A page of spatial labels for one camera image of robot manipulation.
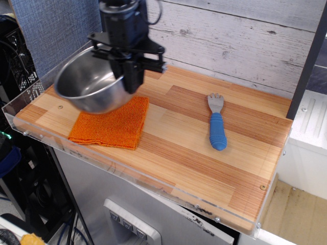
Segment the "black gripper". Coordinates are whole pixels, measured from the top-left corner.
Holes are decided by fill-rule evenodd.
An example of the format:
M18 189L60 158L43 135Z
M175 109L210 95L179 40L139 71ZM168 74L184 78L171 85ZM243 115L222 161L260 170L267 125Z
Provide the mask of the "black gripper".
M146 1L100 1L99 9L105 31L88 35L95 49L101 43L113 52L111 69L116 79L124 78L125 90L136 93L143 84L144 69L163 73L165 48L149 38L149 26L159 22L159 16L149 22Z

